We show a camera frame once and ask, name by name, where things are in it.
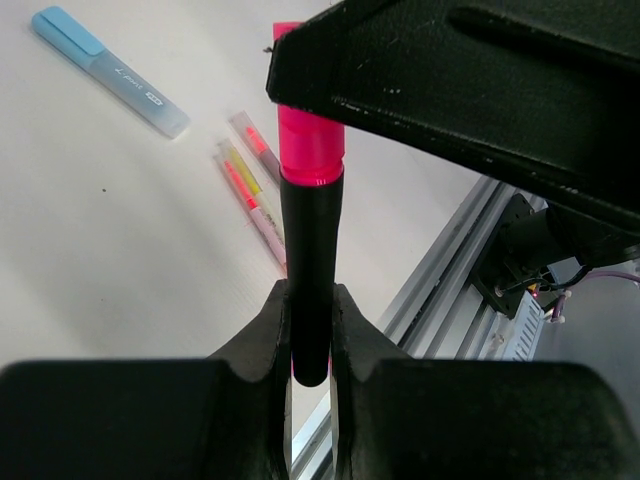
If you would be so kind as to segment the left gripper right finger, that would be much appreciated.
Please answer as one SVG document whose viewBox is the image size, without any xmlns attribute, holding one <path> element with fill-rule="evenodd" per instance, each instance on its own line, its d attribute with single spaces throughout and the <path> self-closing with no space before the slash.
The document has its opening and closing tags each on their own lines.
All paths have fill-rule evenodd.
<svg viewBox="0 0 640 480">
<path fill-rule="evenodd" d="M 613 390 L 572 363 L 425 360 L 334 289 L 339 479 L 635 479 L 639 443 Z"/>
</svg>

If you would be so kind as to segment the light blue highlighter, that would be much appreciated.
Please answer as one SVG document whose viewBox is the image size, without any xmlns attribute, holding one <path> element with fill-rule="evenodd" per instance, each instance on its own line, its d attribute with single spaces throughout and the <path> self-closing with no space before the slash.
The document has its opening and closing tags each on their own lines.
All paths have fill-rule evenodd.
<svg viewBox="0 0 640 480">
<path fill-rule="evenodd" d="M 188 127 L 189 117 L 179 107 L 62 8 L 37 12 L 31 27 L 164 136 L 175 139 Z"/>
</svg>

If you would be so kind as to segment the thin red pen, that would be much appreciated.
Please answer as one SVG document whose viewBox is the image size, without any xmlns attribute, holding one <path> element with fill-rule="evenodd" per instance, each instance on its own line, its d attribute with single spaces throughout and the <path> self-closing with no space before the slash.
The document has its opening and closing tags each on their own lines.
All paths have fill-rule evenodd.
<svg viewBox="0 0 640 480">
<path fill-rule="evenodd" d="M 233 189 L 239 202 L 243 205 L 243 208 L 249 215 L 251 222 L 261 235 L 264 243 L 268 246 L 282 271 L 286 272 L 287 263 L 285 245 L 276 232 L 276 228 L 271 221 L 270 216 L 264 211 L 251 194 L 246 182 L 232 163 L 229 160 L 224 159 L 221 154 L 215 154 L 213 159 Z"/>
</svg>

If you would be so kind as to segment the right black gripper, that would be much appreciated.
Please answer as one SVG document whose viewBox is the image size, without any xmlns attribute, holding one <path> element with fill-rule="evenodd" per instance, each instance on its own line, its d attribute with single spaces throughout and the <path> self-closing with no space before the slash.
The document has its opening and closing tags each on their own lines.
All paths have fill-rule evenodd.
<svg viewBox="0 0 640 480">
<path fill-rule="evenodd" d="M 545 198 L 585 263 L 639 254 L 635 1 L 343 1 L 266 91 Z"/>
</svg>

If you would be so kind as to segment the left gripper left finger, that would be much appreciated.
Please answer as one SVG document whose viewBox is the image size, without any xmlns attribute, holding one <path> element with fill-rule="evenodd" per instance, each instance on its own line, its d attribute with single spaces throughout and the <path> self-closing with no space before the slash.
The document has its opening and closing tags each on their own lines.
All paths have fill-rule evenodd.
<svg viewBox="0 0 640 480">
<path fill-rule="evenodd" d="M 1 372 L 5 479 L 285 479 L 286 284 L 212 355 L 29 360 Z"/>
</svg>

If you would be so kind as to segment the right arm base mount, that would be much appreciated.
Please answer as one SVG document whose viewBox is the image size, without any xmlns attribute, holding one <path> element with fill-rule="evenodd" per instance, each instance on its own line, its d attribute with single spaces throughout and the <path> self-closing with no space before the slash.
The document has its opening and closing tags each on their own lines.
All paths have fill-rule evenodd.
<svg viewBox="0 0 640 480">
<path fill-rule="evenodd" d="M 473 285 L 512 319 L 525 291 L 549 303 L 590 271 L 639 257 L 639 234 L 551 203 L 539 211 L 512 196 L 471 271 Z"/>
</svg>

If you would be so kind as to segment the black pink highlighter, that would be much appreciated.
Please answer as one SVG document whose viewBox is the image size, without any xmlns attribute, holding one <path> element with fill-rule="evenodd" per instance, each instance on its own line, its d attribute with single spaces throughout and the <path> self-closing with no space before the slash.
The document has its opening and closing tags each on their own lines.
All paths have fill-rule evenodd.
<svg viewBox="0 0 640 480">
<path fill-rule="evenodd" d="M 343 184 L 343 177 L 322 186 L 281 182 L 291 356 L 306 387 L 328 374 Z"/>
</svg>

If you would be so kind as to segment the grey purple marker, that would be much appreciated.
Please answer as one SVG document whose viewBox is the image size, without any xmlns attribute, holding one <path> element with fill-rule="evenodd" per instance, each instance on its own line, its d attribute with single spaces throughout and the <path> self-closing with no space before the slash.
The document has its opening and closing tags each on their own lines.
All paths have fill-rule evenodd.
<svg viewBox="0 0 640 480">
<path fill-rule="evenodd" d="M 279 186 L 280 162 L 248 114 L 245 111 L 238 112 L 229 118 L 229 123 L 248 150 L 265 168 L 271 180 Z"/>
</svg>

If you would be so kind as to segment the yellow highlighter pen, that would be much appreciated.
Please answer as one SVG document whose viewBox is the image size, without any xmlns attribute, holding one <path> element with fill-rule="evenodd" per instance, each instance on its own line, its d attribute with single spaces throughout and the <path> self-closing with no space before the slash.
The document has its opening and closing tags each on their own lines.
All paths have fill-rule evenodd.
<svg viewBox="0 0 640 480">
<path fill-rule="evenodd" d="M 229 139 L 223 139 L 219 141 L 217 145 L 223 153 L 224 157 L 232 163 L 234 168 L 240 174 L 252 196 L 259 203 L 264 202 L 265 196 L 261 186 L 259 185 L 248 164 L 245 162 L 244 158 L 241 156 L 233 143 Z"/>
</svg>

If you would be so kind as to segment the pink cap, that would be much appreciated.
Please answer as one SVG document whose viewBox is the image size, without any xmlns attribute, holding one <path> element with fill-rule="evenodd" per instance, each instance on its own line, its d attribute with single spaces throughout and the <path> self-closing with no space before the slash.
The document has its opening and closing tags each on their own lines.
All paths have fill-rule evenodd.
<svg viewBox="0 0 640 480">
<path fill-rule="evenodd" d="M 331 50 L 313 44 L 309 35 L 294 33 L 298 22 L 273 24 L 276 47 L 267 81 L 269 98 L 277 104 L 281 173 L 287 181 L 309 187 L 336 182 L 343 174 L 345 129 L 316 114 L 328 98 Z"/>
</svg>

